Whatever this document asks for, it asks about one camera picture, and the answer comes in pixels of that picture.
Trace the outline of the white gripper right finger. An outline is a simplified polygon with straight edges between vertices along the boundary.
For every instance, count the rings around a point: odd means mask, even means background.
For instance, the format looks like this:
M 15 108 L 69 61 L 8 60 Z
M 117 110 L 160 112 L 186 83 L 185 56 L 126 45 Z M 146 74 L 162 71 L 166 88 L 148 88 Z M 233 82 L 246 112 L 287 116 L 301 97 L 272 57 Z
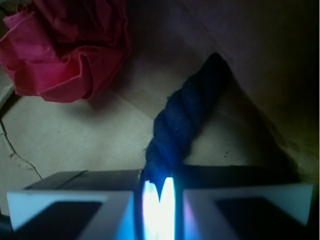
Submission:
M 183 166 L 183 240 L 311 240 L 313 186 L 258 166 Z

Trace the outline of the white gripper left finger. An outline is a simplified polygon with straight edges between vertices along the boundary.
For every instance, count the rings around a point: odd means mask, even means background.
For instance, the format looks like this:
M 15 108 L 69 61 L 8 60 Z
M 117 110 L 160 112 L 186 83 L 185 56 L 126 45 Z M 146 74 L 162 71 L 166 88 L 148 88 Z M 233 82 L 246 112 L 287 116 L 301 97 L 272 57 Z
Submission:
M 7 193 L 18 240 L 135 240 L 140 170 L 66 171 Z

